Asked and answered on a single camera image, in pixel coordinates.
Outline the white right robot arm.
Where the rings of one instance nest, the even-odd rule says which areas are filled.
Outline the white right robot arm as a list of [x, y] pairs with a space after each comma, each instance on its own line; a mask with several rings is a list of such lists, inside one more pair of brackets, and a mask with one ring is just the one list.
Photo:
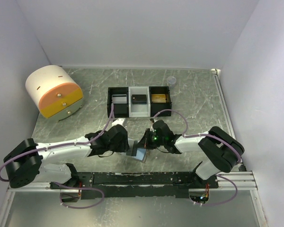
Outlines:
[[147, 128], [138, 145], [148, 150], [163, 146], [168, 153], [179, 155], [204, 152], [207, 160], [196, 166], [191, 177], [196, 188], [202, 188], [215, 174], [229, 173], [241, 162], [245, 151], [237, 140], [217, 126], [204, 133], [182, 135], [174, 134], [163, 120], [155, 121], [151, 128]]

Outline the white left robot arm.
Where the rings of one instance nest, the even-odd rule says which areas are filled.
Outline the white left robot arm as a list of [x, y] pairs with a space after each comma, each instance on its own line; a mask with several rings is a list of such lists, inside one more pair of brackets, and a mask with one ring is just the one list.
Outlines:
[[33, 138], [23, 140], [3, 159], [11, 188], [21, 188], [32, 182], [59, 182], [67, 188], [79, 183], [74, 165], [58, 164], [72, 158], [101, 156], [107, 151], [134, 156], [137, 141], [128, 137], [124, 126], [117, 124], [107, 131], [91, 132], [80, 138], [36, 143]]

